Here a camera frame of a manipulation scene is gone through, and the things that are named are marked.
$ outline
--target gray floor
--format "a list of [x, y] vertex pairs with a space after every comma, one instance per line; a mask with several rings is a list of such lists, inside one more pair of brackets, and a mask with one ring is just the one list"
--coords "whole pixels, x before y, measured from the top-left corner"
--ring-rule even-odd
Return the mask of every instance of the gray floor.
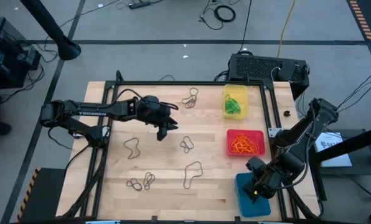
[[[58, 24], [71, 19], [79, 0], [42, 1]], [[109, 0], [86, 0], [83, 12], [106, 4]], [[233, 8], [234, 22], [222, 30], [210, 30], [198, 22], [206, 1], [165, 0], [159, 4], [131, 11], [117, 10], [115, 4], [80, 18], [75, 31], [77, 40], [223, 40], [242, 38], [248, 1]], [[278, 40], [291, 0], [254, 0], [248, 40]], [[5, 16], [27, 39], [42, 40], [47, 34], [26, 11], [19, 0], [0, 0], [0, 16]], [[207, 20], [215, 24], [211, 14]], [[68, 33], [71, 22], [63, 27]], [[346, 0], [298, 1], [284, 36], [285, 40], [363, 40]], [[230, 55], [239, 45], [81, 45], [82, 54], [67, 61], [54, 92], [53, 100], [82, 101], [89, 81], [112, 80], [121, 70], [125, 80], [158, 80], [173, 75], [176, 80], [212, 80], [226, 69]], [[255, 55], [275, 57], [277, 45], [245, 45]], [[371, 74], [371, 55], [364, 45], [284, 45], [281, 57], [303, 59], [311, 66], [311, 85], [306, 91], [305, 108], [313, 97], [339, 104], [360, 82]], [[0, 220], [27, 151], [40, 106], [43, 103], [58, 59], [43, 63], [44, 79], [31, 91], [16, 95], [2, 106], [2, 120], [13, 127], [8, 136], [0, 136]], [[371, 91], [354, 107], [340, 114], [331, 128], [371, 129]], [[71, 145], [72, 138], [62, 129], [52, 133]], [[43, 129], [37, 143], [26, 181], [12, 215], [15, 220], [33, 170], [37, 167], [64, 168], [69, 151], [58, 147]], [[371, 177], [359, 177], [371, 190]], [[325, 178], [329, 200], [324, 202], [324, 219], [343, 222], [367, 222], [371, 199], [351, 181]]]

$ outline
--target yellow and black hazard tape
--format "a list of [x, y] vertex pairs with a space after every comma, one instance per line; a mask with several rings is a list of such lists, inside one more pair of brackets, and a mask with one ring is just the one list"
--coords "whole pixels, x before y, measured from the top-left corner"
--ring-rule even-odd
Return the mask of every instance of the yellow and black hazard tape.
[[360, 23], [360, 26], [365, 34], [365, 37], [368, 40], [371, 40], [371, 29], [367, 24], [367, 21], [364, 18], [364, 15], [361, 12], [361, 9], [359, 7], [359, 4], [357, 4], [357, 1], [350, 0], [350, 5], [352, 6], [352, 9], [354, 11], [355, 16], [357, 17], [357, 20]]
[[19, 221], [21, 220], [22, 214], [24, 213], [26, 203], [28, 202], [29, 197], [31, 196], [32, 188], [35, 185], [35, 181], [36, 181], [37, 175], [39, 174], [39, 171], [40, 171], [40, 168], [37, 168], [34, 171], [34, 175], [32, 175], [31, 182], [29, 183], [28, 189], [26, 190], [24, 200], [22, 201], [21, 208], [20, 208], [19, 213], [17, 215], [17, 223], [19, 223]]

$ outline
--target red plastic tray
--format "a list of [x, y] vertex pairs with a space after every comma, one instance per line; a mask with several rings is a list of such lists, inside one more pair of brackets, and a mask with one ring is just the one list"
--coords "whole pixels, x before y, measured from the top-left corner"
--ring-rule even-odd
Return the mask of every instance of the red plastic tray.
[[[236, 153], [231, 151], [231, 143], [236, 138], [237, 134], [244, 134], [251, 142], [254, 142], [259, 147], [258, 154], [252, 153]], [[227, 154], [230, 156], [260, 156], [266, 153], [265, 140], [263, 132], [254, 130], [236, 130], [229, 129], [227, 131]]]

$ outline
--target black power strip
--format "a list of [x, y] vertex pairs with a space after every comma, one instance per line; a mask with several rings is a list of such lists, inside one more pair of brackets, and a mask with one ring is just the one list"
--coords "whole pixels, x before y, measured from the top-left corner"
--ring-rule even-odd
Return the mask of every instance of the black power strip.
[[149, 6], [149, 5], [151, 5], [150, 1], [143, 1], [143, 2], [139, 2], [139, 3], [129, 4], [129, 8], [130, 9], [138, 9], [138, 8]]

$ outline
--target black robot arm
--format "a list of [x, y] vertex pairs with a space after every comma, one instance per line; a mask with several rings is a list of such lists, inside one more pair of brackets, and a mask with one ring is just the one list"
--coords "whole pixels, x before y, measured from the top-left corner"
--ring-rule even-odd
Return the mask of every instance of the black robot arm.
[[257, 157], [248, 161], [247, 168], [253, 172], [253, 178], [243, 186], [243, 190], [251, 200], [255, 201], [259, 196], [271, 198], [277, 190], [296, 185], [297, 182], [290, 183], [308, 165], [308, 150], [324, 128], [337, 121], [336, 107], [326, 100], [313, 99], [309, 105], [305, 118], [290, 130], [279, 130], [270, 139], [271, 148], [276, 150], [276, 155], [269, 164]]
[[178, 110], [176, 105], [159, 102], [155, 96], [144, 96], [140, 99], [134, 97], [110, 104], [57, 100], [42, 106], [40, 123], [48, 128], [65, 128], [69, 134], [81, 134], [92, 147], [104, 147], [105, 131], [102, 127], [88, 126], [72, 116], [104, 116], [122, 122], [136, 119], [158, 127], [157, 140], [162, 141], [168, 130], [178, 128], [177, 122], [170, 117], [171, 108]]

